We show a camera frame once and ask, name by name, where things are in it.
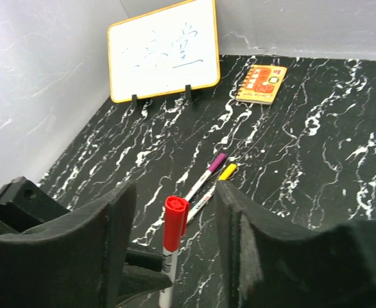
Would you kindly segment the white pen red end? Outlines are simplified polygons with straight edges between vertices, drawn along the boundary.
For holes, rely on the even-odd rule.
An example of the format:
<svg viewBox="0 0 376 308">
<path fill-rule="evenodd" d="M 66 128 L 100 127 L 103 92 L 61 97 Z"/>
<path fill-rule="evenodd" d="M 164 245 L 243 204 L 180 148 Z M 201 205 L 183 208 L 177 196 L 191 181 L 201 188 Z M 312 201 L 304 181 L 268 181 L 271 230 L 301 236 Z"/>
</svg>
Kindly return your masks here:
<svg viewBox="0 0 376 308">
<path fill-rule="evenodd" d="M 174 252 L 167 251 L 164 246 L 162 250 L 162 273 L 167 275 L 171 281 L 171 286 L 160 291 L 158 304 L 159 307 L 171 307 L 173 298 L 173 284 L 175 281 L 177 260 L 178 260 L 177 249 Z"/>
</svg>

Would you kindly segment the purple pen cap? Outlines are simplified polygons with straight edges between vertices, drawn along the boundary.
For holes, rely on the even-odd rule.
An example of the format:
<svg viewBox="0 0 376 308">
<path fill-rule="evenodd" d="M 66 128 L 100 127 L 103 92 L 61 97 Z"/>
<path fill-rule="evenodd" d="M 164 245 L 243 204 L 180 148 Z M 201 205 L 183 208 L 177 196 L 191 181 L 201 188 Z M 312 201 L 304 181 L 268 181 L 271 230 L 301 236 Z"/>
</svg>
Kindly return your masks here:
<svg viewBox="0 0 376 308">
<path fill-rule="evenodd" d="M 221 163 L 224 162 L 224 160 L 226 159 L 226 154 L 225 153 L 220 153 L 213 161 L 212 163 L 210 164 L 210 166 L 208 167 L 208 170 L 213 173 L 215 172 L 215 170 L 219 167 L 219 165 Z"/>
</svg>

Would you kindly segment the yellow pen cap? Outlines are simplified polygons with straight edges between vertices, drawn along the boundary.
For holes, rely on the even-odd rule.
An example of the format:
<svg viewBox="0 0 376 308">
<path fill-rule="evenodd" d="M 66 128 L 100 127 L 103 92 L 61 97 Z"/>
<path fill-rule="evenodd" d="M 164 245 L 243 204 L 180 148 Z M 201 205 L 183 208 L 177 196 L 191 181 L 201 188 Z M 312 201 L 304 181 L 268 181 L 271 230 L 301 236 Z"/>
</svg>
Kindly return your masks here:
<svg viewBox="0 0 376 308">
<path fill-rule="evenodd" d="M 218 177 L 218 180 L 227 180 L 227 179 L 229 179 L 229 177 L 235 172 L 236 169 L 237 169 L 237 165 L 236 164 L 230 164 L 220 174 L 220 176 Z"/>
</svg>

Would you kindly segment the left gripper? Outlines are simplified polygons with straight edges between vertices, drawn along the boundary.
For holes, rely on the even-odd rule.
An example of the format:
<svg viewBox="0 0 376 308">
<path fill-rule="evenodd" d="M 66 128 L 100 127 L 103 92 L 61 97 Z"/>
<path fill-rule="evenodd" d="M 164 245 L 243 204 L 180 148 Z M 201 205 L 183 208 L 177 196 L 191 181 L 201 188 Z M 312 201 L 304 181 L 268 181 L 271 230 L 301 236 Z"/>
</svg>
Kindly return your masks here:
<svg viewBox="0 0 376 308">
<path fill-rule="evenodd" d="M 69 213 L 25 177 L 0 188 L 0 235 L 19 234 Z"/>
</svg>

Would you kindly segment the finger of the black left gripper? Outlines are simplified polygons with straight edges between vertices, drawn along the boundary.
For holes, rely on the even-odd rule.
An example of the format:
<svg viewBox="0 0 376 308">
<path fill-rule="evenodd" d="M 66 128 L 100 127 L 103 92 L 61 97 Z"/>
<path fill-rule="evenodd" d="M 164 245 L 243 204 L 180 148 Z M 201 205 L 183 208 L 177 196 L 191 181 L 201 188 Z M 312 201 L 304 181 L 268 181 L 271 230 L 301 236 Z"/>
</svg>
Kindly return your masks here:
<svg viewBox="0 0 376 308">
<path fill-rule="evenodd" d="M 151 248 L 128 248 L 117 296 L 117 305 L 172 286 L 162 273 L 162 255 Z"/>
</svg>

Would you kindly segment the white pen purple end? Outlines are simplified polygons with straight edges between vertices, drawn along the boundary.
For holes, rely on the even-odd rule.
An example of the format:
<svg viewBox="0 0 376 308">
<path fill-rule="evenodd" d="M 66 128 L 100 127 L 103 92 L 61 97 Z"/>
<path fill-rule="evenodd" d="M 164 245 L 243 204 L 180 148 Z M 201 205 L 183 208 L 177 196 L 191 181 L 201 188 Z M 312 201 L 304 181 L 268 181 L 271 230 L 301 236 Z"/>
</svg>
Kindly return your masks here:
<svg viewBox="0 0 376 308">
<path fill-rule="evenodd" d="M 212 173 L 207 168 L 207 170 L 200 176 L 196 183 L 191 187 L 189 192 L 185 195 L 184 199 L 190 202 L 191 198 L 198 192 L 201 186 L 208 180 L 211 175 Z"/>
</svg>

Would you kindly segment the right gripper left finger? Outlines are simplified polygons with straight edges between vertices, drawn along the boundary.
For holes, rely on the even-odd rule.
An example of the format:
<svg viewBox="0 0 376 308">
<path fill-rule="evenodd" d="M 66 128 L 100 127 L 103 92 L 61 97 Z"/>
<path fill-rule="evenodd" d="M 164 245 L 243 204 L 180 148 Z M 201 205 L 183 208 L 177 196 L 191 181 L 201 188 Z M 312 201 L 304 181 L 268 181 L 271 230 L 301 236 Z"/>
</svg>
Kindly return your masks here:
<svg viewBox="0 0 376 308">
<path fill-rule="evenodd" d="M 0 234 L 0 307 L 115 307 L 136 206 L 125 182 L 23 232 Z"/>
</svg>

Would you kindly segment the red pen cap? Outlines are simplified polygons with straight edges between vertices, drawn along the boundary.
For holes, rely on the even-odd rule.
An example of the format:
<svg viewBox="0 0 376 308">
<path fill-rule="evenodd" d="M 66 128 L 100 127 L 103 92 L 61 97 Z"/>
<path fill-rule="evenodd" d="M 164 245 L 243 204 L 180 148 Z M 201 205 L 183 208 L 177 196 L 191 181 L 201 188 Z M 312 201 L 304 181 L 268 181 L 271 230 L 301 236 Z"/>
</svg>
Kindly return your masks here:
<svg viewBox="0 0 376 308">
<path fill-rule="evenodd" d="M 165 201 L 163 246 L 169 252 L 179 249 L 185 234 L 189 202 L 178 196 L 168 196 Z"/>
</svg>

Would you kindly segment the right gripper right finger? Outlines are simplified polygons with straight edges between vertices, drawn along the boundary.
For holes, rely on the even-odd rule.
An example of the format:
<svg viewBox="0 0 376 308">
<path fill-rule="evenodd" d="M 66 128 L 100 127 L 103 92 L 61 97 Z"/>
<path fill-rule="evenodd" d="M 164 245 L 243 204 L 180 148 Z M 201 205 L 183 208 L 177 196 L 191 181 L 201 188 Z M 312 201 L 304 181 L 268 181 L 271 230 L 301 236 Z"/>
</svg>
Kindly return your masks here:
<svg viewBox="0 0 376 308">
<path fill-rule="evenodd" d="M 229 307 L 376 307 L 376 221 L 316 232 L 227 181 L 214 206 Z"/>
</svg>

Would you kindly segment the white pen yellow end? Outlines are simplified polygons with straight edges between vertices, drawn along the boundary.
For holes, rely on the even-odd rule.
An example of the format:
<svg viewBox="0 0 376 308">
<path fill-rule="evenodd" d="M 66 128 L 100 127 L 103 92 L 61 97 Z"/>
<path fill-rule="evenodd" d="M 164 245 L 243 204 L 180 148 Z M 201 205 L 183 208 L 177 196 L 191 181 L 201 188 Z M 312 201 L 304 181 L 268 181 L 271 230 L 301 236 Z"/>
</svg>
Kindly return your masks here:
<svg viewBox="0 0 376 308">
<path fill-rule="evenodd" d="M 189 224 L 197 215 L 200 210 L 207 204 L 207 202 L 211 199 L 212 195 L 214 194 L 214 189 L 216 187 L 216 184 L 214 184 L 204 195 L 203 197 L 197 201 L 193 208 L 189 211 L 187 216 L 187 224 Z"/>
</svg>

